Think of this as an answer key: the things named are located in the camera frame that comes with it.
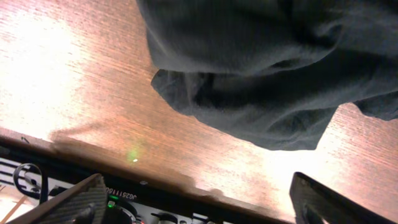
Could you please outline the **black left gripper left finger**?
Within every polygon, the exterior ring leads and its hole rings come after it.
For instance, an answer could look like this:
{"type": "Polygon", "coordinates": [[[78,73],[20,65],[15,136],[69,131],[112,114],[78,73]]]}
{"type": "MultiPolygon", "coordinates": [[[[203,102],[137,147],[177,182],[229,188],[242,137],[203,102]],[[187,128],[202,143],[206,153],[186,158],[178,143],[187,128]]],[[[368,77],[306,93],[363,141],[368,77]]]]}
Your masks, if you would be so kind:
{"type": "Polygon", "coordinates": [[[93,174],[7,224],[102,224],[108,194],[101,174],[93,174]]]}

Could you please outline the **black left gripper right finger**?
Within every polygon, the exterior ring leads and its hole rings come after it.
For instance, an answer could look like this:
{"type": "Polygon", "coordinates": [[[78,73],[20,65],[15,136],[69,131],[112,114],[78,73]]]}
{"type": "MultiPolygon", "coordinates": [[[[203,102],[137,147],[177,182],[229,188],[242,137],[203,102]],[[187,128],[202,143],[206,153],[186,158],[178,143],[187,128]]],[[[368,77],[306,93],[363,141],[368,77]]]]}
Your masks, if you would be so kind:
{"type": "Polygon", "coordinates": [[[290,198],[297,224],[394,224],[301,172],[293,176],[290,198]]]}

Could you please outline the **dark green Nike t-shirt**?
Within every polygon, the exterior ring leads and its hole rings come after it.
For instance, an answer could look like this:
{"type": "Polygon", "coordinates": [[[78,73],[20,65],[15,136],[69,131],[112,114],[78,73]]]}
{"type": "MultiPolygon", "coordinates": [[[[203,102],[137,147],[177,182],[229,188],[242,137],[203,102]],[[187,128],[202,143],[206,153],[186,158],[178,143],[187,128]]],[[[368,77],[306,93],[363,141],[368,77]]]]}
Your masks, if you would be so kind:
{"type": "Polygon", "coordinates": [[[143,0],[154,90],[270,150],[312,150],[339,105],[397,118],[396,0],[143,0]]]}

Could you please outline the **robot base electronics panel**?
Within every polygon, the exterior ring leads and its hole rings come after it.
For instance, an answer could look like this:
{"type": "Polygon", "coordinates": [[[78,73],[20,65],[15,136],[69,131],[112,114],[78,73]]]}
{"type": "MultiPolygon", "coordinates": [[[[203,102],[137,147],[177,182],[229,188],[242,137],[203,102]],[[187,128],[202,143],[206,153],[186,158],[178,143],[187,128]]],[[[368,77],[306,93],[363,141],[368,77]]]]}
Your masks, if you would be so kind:
{"type": "Polygon", "coordinates": [[[1,183],[36,206],[12,223],[278,223],[208,198],[151,186],[118,169],[36,152],[26,138],[1,139],[1,183]]]}

